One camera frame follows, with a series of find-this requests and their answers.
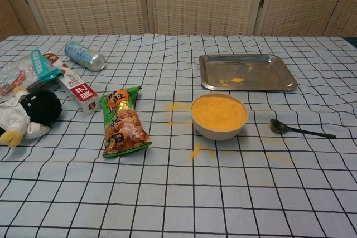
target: stainless steel tray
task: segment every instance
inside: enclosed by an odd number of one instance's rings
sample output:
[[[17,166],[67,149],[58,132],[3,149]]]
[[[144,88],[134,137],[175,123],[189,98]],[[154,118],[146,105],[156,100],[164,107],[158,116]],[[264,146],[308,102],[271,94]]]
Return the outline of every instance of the stainless steel tray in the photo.
[[[282,59],[270,54],[200,56],[201,82],[210,90],[294,90]]]

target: can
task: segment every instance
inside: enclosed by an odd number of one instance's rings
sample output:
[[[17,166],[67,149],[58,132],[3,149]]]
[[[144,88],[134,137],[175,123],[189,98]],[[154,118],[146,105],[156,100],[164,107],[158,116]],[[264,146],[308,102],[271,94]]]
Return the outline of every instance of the can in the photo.
[[[66,45],[65,54],[75,62],[94,72],[98,72],[105,67],[105,58],[102,54],[81,46],[76,42],[70,42]]]

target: white box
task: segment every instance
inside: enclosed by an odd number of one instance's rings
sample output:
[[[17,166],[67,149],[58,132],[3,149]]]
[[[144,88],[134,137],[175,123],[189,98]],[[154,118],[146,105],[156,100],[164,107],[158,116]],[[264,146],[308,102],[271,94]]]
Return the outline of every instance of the white box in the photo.
[[[61,69],[63,76],[57,77],[57,82],[68,93],[76,99],[85,115],[91,114],[100,109],[100,98],[98,94],[84,82],[68,65],[56,54],[46,52],[44,56],[58,69]]]

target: metal spoon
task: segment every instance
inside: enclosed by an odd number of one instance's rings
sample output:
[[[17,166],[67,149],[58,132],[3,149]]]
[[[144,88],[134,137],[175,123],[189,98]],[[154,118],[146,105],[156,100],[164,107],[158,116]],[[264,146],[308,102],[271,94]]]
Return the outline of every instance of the metal spoon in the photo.
[[[275,120],[275,119],[271,119],[270,120],[270,124],[273,130],[277,131],[277,132],[281,132],[281,133],[285,133],[287,131],[295,131],[295,132],[299,132],[299,133],[305,133],[305,134],[310,134],[310,135],[315,135],[315,136],[321,136],[321,137],[325,137],[328,139],[336,139],[335,135],[331,135],[331,134],[325,134],[325,133],[318,133],[318,132],[312,132],[312,131],[308,131],[308,130],[302,130],[302,129],[298,129],[298,128],[291,128],[287,125],[285,125],[284,123]]]

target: plush toy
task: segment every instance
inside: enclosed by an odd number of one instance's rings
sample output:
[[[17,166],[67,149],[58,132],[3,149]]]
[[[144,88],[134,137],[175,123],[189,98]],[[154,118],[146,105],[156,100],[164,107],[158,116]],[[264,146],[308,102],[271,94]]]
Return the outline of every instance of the plush toy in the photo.
[[[62,112],[60,100],[48,90],[29,93],[14,88],[15,96],[0,103],[0,144],[16,147],[25,139],[38,138],[50,131],[50,123]]]

